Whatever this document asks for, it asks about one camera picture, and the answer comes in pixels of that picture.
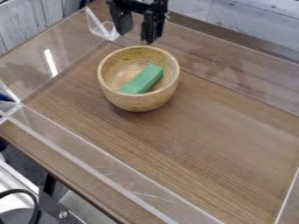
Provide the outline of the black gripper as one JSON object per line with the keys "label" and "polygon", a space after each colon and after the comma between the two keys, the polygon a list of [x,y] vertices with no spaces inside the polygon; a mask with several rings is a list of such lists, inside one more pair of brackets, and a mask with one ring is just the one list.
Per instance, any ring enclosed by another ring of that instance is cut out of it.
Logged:
{"label": "black gripper", "polygon": [[134,28],[132,12],[144,14],[142,40],[151,45],[164,31],[164,15],[168,0],[107,0],[118,33],[124,36]]}

